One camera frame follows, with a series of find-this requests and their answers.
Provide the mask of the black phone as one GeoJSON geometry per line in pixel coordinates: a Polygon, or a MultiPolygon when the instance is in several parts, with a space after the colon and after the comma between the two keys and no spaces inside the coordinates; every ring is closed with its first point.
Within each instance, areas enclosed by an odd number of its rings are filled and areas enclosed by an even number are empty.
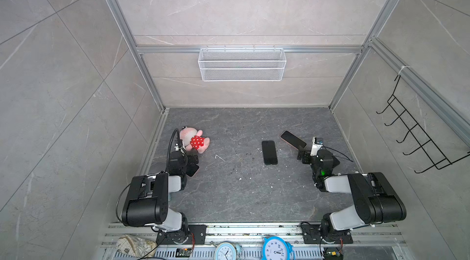
{"type": "Polygon", "coordinates": [[[274,141],[262,141],[263,162],[265,165],[277,165],[277,151],[274,141]]]}

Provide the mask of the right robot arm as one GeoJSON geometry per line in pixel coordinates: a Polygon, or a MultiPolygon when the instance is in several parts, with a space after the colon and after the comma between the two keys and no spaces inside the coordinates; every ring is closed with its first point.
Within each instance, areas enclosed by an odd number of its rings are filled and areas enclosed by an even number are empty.
{"type": "Polygon", "coordinates": [[[323,193],[352,196],[353,205],[323,215],[319,225],[308,225],[305,235],[317,243],[351,244],[349,232],[375,224],[399,222],[406,218],[404,203],[383,173],[334,174],[339,160],[325,148],[312,155],[307,149],[298,150],[297,159],[312,168],[312,179],[323,193]]]}

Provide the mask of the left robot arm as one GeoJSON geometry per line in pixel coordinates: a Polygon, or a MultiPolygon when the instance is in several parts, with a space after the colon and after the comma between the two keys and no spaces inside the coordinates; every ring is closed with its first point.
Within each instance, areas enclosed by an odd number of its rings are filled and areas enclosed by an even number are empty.
{"type": "Polygon", "coordinates": [[[124,226],[150,227],[182,242],[190,235],[187,217],[172,210],[170,195],[186,188],[187,179],[199,170],[198,154],[171,152],[167,156],[166,168],[156,174],[135,176],[118,196],[116,218],[124,226]],[[122,204],[119,201],[126,193],[122,204]]]}

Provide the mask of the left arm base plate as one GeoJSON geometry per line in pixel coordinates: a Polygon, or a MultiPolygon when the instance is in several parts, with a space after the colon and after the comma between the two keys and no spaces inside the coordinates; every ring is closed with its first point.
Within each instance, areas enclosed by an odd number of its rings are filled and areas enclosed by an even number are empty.
{"type": "Polygon", "coordinates": [[[164,233],[159,230],[156,243],[159,245],[203,245],[206,240],[207,225],[188,225],[179,231],[164,233]]]}

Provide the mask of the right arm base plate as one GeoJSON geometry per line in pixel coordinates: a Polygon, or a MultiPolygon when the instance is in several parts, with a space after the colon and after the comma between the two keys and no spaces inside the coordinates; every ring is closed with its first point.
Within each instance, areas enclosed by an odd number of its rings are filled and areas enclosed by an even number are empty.
{"type": "Polygon", "coordinates": [[[302,222],[299,225],[301,234],[305,244],[352,244],[353,238],[351,233],[346,231],[336,231],[328,226],[321,226],[320,224],[309,224],[302,222]]]}

